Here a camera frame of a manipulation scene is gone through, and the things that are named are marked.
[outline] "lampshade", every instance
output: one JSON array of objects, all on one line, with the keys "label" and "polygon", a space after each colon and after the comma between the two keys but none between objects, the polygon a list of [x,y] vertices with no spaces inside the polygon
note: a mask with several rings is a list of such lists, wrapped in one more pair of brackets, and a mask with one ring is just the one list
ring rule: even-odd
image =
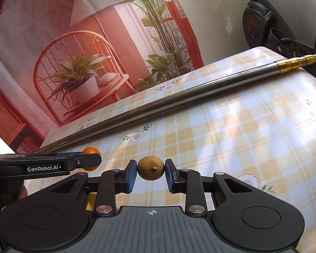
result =
[{"label": "lampshade", "polygon": [[75,0],[73,11],[71,12],[70,25],[74,25],[96,12],[115,5],[123,0]]}]

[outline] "silver tube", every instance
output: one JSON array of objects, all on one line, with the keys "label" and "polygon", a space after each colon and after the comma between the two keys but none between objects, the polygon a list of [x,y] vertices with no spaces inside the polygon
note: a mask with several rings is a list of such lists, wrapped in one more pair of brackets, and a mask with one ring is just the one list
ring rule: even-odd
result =
[{"label": "silver tube", "polygon": [[116,128],[132,124],[148,117],[156,116],[174,108],[203,100],[209,96],[237,88],[251,82],[267,79],[280,75],[280,67],[274,62],[255,67],[223,78],[210,81],[167,97],[155,100],[138,108],[126,111],[93,126],[87,127],[75,134],[69,135],[52,144],[42,147],[36,153],[54,152],[70,145],[88,140],[94,136],[106,133]]}]

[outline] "finger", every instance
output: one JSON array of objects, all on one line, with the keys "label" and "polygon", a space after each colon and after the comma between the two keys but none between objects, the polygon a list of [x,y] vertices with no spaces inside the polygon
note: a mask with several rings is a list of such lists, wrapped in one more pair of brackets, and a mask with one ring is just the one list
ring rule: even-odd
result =
[{"label": "finger", "polygon": [[19,192],[19,194],[17,195],[17,199],[18,200],[21,200],[25,197],[28,196],[28,191],[27,191],[27,188],[25,186],[23,186]]}]

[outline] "kiwi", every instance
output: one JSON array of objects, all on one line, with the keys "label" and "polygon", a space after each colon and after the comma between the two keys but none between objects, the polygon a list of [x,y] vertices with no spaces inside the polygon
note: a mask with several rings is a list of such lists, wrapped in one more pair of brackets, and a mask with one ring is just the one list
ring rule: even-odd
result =
[{"label": "kiwi", "polygon": [[158,180],[164,174],[164,171],[164,162],[155,156],[146,156],[137,165],[139,176],[147,181]]}]

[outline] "chair leg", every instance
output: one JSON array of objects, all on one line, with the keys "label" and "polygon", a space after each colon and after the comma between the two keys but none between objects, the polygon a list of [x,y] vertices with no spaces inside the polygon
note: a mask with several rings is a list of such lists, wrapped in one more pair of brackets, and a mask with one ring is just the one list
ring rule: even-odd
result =
[{"label": "chair leg", "polygon": [[112,98],[114,99],[115,102],[118,102],[118,101],[121,100],[120,97],[117,95],[117,93],[115,93],[115,94],[112,96]]},{"label": "chair leg", "polygon": [[132,85],[130,85],[130,83],[128,81],[125,82],[125,85],[128,89],[130,89],[130,91],[133,93],[133,94],[136,94],[137,91],[132,87]]}]

